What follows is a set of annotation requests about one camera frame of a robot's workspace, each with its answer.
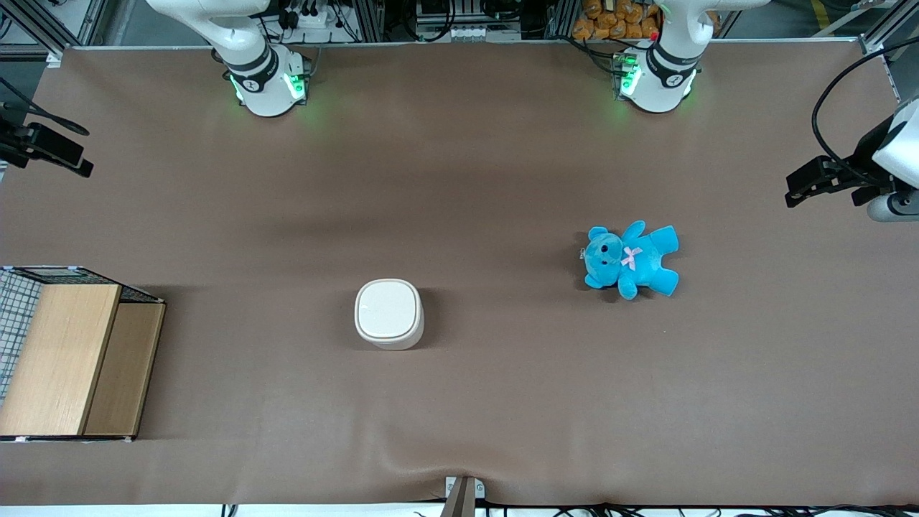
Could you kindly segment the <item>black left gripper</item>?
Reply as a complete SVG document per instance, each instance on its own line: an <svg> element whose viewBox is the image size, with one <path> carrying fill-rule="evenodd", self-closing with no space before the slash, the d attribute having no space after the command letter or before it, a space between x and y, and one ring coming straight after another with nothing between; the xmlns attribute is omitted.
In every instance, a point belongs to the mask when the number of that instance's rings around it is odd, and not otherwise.
<svg viewBox="0 0 919 517"><path fill-rule="evenodd" d="M857 181L841 181L838 177L838 164L830 157L818 156L785 177L788 187L788 192L785 193L785 206L794 209L811 197L833 194L857 186L851 194L854 206L892 208L892 202L898 200L896 194L900 181L895 179L886 166L877 163L874 154L885 143L893 118L893 115L890 115L867 132L849 157L850 166L864 177L860 180L859 186Z"/></svg>

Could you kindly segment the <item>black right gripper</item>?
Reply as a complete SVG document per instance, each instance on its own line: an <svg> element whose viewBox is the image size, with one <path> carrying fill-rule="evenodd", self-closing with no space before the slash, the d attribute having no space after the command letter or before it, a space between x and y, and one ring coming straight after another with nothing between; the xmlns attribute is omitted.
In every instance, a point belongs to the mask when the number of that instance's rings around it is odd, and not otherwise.
<svg viewBox="0 0 919 517"><path fill-rule="evenodd" d="M29 122L26 126L1 118L1 160L7 166L25 168L31 160L42 160L89 179L94 164L83 157L82 145L60 132Z"/></svg>

